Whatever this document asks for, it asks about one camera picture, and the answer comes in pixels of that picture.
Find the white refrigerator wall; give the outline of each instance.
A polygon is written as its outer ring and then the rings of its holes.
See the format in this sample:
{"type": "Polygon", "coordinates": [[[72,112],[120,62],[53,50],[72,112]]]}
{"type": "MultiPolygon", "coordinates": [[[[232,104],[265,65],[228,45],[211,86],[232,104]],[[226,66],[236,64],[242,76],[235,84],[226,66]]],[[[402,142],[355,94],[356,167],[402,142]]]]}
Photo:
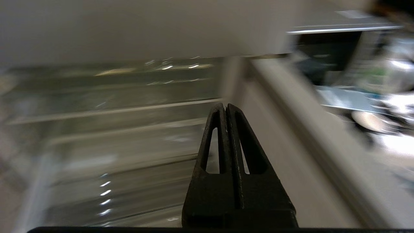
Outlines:
{"type": "Polygon", "coordinates": [[[0,0],[0,67],[286,53],[301,0],[0,0]]]}

